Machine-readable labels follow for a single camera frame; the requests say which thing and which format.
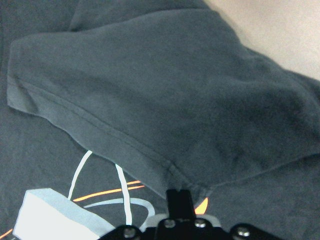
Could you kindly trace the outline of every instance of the bolt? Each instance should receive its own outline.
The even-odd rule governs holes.
[[[164,226],[167,228],[167,229],[172,229],[174,228],[176,225],[176,222],[175,220],[172,220],[172,219],[166,219],[164,221]]]
[[[133,238],[136,235],[136,230],[134,228],[125,228],[123,235],[126,239]]]
[[[198,218],[195,220],[194,224],[197,228],[204,228],[206,226],[206,221],[201,218]]]
[[[236,230],[237,230],[237,233],[239,236],[242,236],[242,237],[249,237],[250,236],[250,231],[246,227],[240,226]]]

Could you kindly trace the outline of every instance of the beige surface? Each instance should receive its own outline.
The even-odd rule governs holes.
[[[320,80],[320,0],[204,0],[245,46]]]

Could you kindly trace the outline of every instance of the orange stripe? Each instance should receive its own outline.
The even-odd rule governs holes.
[[[143,187],[144,187],[144,185],[131,186],[131,187],[128,187],[128,190],[139,189],[139,188],[143,188]],[[117,188],[117,189],[112,189],[112,190],[108,190],[108,191],[96,192],[96,193],[92,193],[92,194],[89,194],[89,195],[86,195],[86,196],[82,196],[82,197],[76,198],[73,201],[74,202],[80,202],[80,201],[83,201],[83,200],[86,200],[86,199],[89,199],[89,198],[93,198],[93,197],[96,197],[96,196],[105,195],[105,194],[113,194],[113,193],[118,193],[118,192],[121,192],[121,191],[122,191],[121,188]]]
[[[130,181],[130,182],[127,182],[126,184],[127,185],[132,185],[132,184],[139,184],[139,183],[141,183],[139,180],[137,180],[137,181]]]
[[[0,236],[0,239],[3,239],[5,236],[9,235],[11,232],[13,231],[13,229],[11,228],[9,231],[7,231],[5,234],[2,234]]]
[[[206,213],[209,199],[206,197],[205,200],[194,210],[195,214],[203,215]]]

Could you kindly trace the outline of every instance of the screw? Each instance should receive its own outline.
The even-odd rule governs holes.
[[[164,221],[164,226],[167,228],[167,229],[172,229],[174,228],[176,225],[176,222],[175,220],[172,220],[172,219],[166,219]]]
[[[242,227],[242,226],[237,228],[237,233],[239,236],[242,236],[242,237],[249,237],[250,236],[250,231],[248,230],[248,228]]]
[[[136,235],[136,230],[134,228],[125,228],[123,235],[126,239],[133,238]]]
[[[196,226],[197,228],[204,228],[204,227],[206,226],[205,220],[203,220],[203,219],[201,219],[201,218],[196,219],[195,222],[194,222],[194,224],[195,224],[195,226]]]

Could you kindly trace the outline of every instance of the t-shirt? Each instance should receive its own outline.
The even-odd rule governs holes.
[[[2,11],[39,12],[12,4]],[[209,199],[206,213],[225,229],[247,222],[283,238],[319,236],[317,80],[244,47],[201,1],[80,0],[63,16],[39,5],[41,18],[30,19],[42,27],[7,40],[3,232],[26,190],[67,197],[92,151],[72,193],[90,201],[81,207],[112,200],[115,190],[121,199],[120,168],[127,189],[137,187],[130,198],[155,213],[165,210],[167,189],[189,189],[195,206]],[[93,208],[116,226],[128,220],[118,203]],[[141,204],[131,205],[139,216]],[[133,224],[143,223],[146,205]]]

